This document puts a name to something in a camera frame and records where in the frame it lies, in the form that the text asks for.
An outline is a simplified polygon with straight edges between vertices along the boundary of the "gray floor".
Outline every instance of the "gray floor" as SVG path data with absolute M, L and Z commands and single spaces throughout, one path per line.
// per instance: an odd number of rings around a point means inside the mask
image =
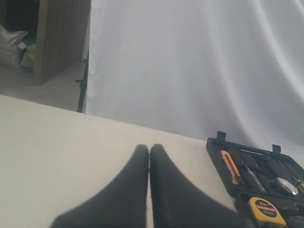
M 0 65 L 0 95 L 76 111 L 80 87 L 75 80 L 82 79 L 84 68 L 84 62 L 76 63 L 37 86 L 33 85 L 32 73 Z

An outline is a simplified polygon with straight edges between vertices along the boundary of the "black stand pole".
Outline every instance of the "black stand pole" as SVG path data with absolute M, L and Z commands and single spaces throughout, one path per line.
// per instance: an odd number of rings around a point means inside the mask
M 89 71 L 89 54 L 87 55 L 87 59 L 85 61 L 84 78 L 80 79 L 80 80 L 76 80 L 76 82 L 80 83 L 80 96 L 79 96 L 79 102 L 78 102 L 78 108 L 77 108 L 77 112 L 79 112 L 79 113 L 82 113 L 83 107 L 84 107 L 88 71 Z

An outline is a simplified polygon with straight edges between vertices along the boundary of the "tape measure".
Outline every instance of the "tape measure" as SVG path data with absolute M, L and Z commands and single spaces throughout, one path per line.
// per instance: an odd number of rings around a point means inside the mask
M 249 200 L 249 205 L 261 227 L 266 224 L 276 225 L 278 228 L 286 228 L 287 224 L 282 218 L 280 212 L 273 204 L 259 197 L 252 197 Z

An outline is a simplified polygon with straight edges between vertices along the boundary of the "black toolbox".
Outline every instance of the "black toolbox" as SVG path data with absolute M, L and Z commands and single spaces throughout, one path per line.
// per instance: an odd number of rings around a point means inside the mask
M 251 217 L 257 228 L 268 226 L 260 226 L 253 216 L 248 203 L 253 197 L 275 205 L 288 228 L 304 228 L 304 170 L 281 154 L 280 146 L 261 150 L 227 142 L 226 133 L 218 132 L 208 138 L 206 148 L 228 194 L 236 198 L 237 211 Z

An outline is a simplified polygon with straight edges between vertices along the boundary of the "white backdrop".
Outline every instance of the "white backdrop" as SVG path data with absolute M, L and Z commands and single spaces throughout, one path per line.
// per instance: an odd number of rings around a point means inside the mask
M 87 113 L 300 155 L 303 4 L 92 0 Z

